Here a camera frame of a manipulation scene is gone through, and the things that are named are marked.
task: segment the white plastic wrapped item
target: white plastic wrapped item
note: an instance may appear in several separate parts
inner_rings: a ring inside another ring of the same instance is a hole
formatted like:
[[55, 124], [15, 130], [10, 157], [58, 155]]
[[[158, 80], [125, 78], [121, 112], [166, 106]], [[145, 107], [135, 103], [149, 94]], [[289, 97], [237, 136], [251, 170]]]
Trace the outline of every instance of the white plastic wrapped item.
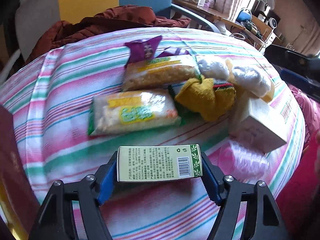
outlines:
[[194, 77], [200, 78], [200, 72], [193, 56], [160, 57], [128, 64], [122, 90], [159, 88]]
[[120, 92], [92, 100], [89, 135], [119, 134], [180, 124], [166, 90]]
[[224, 174], [238, 180], [261, 179], [269, 168], [262, 152], [247, 149], [236, 141], [229, 140], [219, 151], [218, 166]]
[[254, 93], [257, 97], [263, 97], [271, 89], [270, 79], [253, 66], [234, 66], [232, 68], [236, 84]]
[[227, 80], [230, 72], [226, 65], [226, 62], [218, 56], [206, 55], [197, 56], [197, 63], [200, 73], [206, 78], [215, 78], [221, 80]]

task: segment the light green product box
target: light green product box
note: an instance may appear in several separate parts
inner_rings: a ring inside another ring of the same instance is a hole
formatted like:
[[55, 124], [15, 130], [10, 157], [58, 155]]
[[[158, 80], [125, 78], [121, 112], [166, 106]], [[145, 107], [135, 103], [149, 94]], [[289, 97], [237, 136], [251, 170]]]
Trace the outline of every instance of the light green product box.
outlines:
[[198, 144], [176, 146], [120, 146], [117, 180], [153, 182], [202, 176]]

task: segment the yellow towel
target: yellow towel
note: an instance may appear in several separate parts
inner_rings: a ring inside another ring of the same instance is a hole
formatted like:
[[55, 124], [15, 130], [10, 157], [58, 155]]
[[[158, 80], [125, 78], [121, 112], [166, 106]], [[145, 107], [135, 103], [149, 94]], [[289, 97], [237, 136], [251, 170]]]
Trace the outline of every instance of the yellow towel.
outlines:
[[230, 83], [214, 88], [213, 78], [189, 79], [175, 96], [175, 100], [193, 112], [200, 113], [207, 122], [215, 121], [231, 109], [235, 89]]

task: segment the maroon object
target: maroon object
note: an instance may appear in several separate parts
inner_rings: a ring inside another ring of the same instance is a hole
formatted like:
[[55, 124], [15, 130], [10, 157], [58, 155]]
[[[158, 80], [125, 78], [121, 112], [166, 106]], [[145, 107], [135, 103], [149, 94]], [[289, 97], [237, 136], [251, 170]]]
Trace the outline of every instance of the maroon object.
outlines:
[[314, 134], [309, 149], [276, 198], [285, 225], [293, 239], [318, 239], [320, 191], [319, 180], [315, 174], [317, 147]]
[[126, 42], [124, 45], [130, 49], [130, 57], [127, 64], [153, 59], [161, 39], [162, 36], [160, 35], [149, 40]]
[[168, 47], [158, 57], [170, 57], [170, 56], [178, 56], [178, 55], [190, 55], [190, 53], [186, 49]]
[[186, 28], [189, 18], [167, 19], [156, 16], [152, 8], [137, 5], [109, 8], [94, 17], [83, 18], [77, 24], [59, 21], [47, 30], [38, 40], [25, 64], [47, 53], [51, 49], [84, 40], [103, 33], [141, 27], [180, 27]]
[[2, 106], [0, 127], [0, 182], [17, 219], [29, 234], [40, 204], [22, 167], [14, 137], [12, 114]]

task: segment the barcode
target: barcode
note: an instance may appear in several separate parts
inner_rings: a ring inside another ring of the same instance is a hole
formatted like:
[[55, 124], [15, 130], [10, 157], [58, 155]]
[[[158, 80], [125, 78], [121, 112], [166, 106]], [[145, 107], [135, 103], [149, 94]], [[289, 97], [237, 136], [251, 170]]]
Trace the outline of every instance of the barcode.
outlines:
[[190, 162], [189, 157], [178, 157], [178, 168], [179, 168], [179, 177], [190, 177]]

